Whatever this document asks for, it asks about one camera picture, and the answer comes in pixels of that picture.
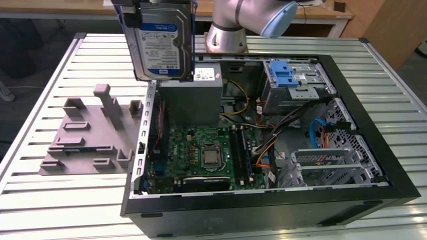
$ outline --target desk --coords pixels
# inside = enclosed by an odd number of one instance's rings
[[[114,11],[102,7],[104,0],[0,0],[0,18],[117,20]],[[196,21],[212,20],[212,0],[198,0]],[[332,25],[328,37],[338,38],[350,12],[338,12],[321,6],[306,7],[296,12],[293,24]]]
[[[357,39],[248,37],[250,53],[330,55],[361,104],[417,187],[421,197],[385,208],[338,227],[240,232],[181,239],[424,239],[427,231],[427,109],[381,57]],[[204,37],[196,37],[204,52]],[[133,79],[121,34],[78,34],[60,61],[24,126],[0,164],[1,240],[148,240],[128,218],[120,217],[125,174],[37,174],[41,160],[65,115],[66,97],[100,104],[92,91],[110,85],[118,103],[144,101],[146,85]]]

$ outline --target ram slot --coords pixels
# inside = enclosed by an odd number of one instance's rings
[[[229,135],[229,149],[232,157],[232,168],[233,168],[233,180],[236,185],[244,185],[246,182],[246,167],[244,159],[244,151],[241,145],[241,134],[240,129],[230,127],[228,131]]]
[[[244,165],[245,165],[245,176],[248,181],[253,182],[249,149],[248,149],[248,143],[246,143],[245,130],[242,127],[240,127],[238,129],[238,134],[240,134],[241,146],[242,146],[241,154],[242,154]]]

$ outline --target wooden table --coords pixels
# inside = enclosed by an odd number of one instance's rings
[[[213,0],[198,0],[196,21],[212,20]],[[0,0],[0,18],[116,20],[113,9],[104,0]],[[328,37],[338,38],[350,12],[328,10],[321,6],[298,9],[293,24],[332,25]]]

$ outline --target slatted metal surface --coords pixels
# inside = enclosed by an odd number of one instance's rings
[[[204,51],[202,37],[196,50]],[[427,115],[423,106],[377,56],[356,39],[248,37],[252,53],[330,55],[382,133],[421,197],[382,209],[346,226],[245,232],[182,239],[424,239],[427,238]],[[93,86],[110,85],[120,103],[142,100],[145,84],[133,80],[125,38],[88,34],[74,39],[21,132],[0,165],[0,239],[145,239],[118,216],[125,174],[37,175],[60,126],[66,97],[100,104]]]

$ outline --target green motherboard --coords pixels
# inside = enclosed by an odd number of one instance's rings
[[[170,128],[168,136],[168,160],[164,175],[156,178],[156,191],[174,193],[170,178],[228,177],[229,190],[265,188],[262,171],[250,174],[250,181],[234,180],[234,164],[230,149],[229,128]],[[244,129],[248,151],[256,146],[254,130]]]

